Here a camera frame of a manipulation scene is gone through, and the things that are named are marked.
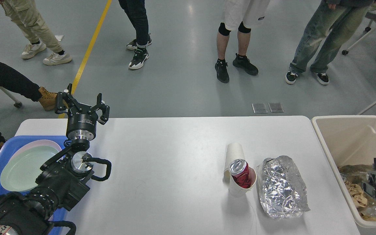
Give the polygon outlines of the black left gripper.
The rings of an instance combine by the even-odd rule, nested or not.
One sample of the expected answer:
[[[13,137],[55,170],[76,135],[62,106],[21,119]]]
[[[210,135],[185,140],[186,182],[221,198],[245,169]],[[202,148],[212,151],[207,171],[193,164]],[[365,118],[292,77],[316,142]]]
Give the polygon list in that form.
[[[88,109],[88,114],[82,114],[82,107],[71,94],[72,84],[56,97],[56,114],[68,114],[66,137],[70,140],[83,138],[88,141],[96,137],[96,123],[105,125],[109,120],[110,107],[105,104],[102,94],[97,95],[97,103]]]

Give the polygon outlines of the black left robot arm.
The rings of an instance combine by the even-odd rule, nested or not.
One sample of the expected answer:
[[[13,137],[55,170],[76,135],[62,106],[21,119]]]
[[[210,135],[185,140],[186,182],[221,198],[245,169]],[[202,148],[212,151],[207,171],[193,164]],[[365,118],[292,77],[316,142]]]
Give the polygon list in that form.
[[[88,153],[96,137],[96,124],[109,119],[110,107],[102,94],[94,106],[79,103],[71,93],[72,84],[58,92],[55,113],[67,114],[65,148],[42,164],[37,186],[26,195],[10,192],[0,195],[0,232],[4,235],[48,235],[55,227],[67,227],[76,233],[70,221],[50,221],[59,208],[70,211],[90,190],[88,180],[104,181],[110,177],[109,160]]]

